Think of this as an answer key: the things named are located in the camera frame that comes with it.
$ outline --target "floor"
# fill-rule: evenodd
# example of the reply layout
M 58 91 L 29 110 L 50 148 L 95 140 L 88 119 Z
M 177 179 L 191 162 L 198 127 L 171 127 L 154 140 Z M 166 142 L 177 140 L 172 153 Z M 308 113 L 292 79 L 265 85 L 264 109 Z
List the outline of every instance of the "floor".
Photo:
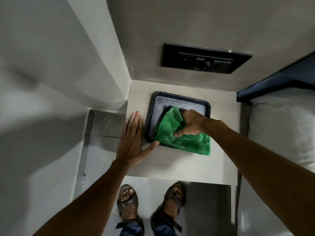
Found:
M 115 159 L 124 120 L 125 115 L 90 111 L 75 197 L 104 174 Z M 176 181 L 125 176 L 122 184 L 130 184 L 138 194 L 138 212 L 144 221 L 145 235 L 153 235 L 150 216 L 162 203 L 166 190 L 174 182 Z M 183 227 L 181 235 L 231 235 L 231 187 L 184 183 L 187 186 L 187 203 L 176 219 Z M 103 235 L 119 235 L 120 230 L 115 229 L 119 222 L 118 210 L 114 205 Z

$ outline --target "white bedsheet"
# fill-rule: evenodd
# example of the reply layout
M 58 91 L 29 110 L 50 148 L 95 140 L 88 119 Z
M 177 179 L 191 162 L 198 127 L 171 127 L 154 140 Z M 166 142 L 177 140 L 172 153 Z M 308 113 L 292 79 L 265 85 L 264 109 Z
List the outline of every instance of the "white bedsheet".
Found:
M 315 172 L 315 91 L 287 88 L 252 100 L 248 137 Z M 238 236 L 293 235 L 242 177 Z

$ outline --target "right hand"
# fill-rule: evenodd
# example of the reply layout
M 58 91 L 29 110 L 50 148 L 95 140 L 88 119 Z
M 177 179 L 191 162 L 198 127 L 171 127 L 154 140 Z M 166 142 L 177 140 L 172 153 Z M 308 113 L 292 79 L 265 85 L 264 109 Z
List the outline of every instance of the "right hand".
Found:
M 204 133 L 204 125 L 210 119 L 198 113 L 195 110 L 185 110 L 181 114 L 185 120 L 186 126 L 174 133 L 175 137 L 181 135 L 198 135 Z

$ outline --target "blue jeans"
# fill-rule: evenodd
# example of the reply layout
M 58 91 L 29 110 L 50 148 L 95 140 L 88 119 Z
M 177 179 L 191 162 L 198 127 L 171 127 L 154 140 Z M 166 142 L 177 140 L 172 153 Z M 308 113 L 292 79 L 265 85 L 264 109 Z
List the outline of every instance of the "blue jeans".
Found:
M 162 222 L 154 230 L 155 236 L 176 236 L 175 229 L 166 222 Z M 119 236 L 142 236 L 142 228 L 136 221 L 128 223 L 120 232 Z

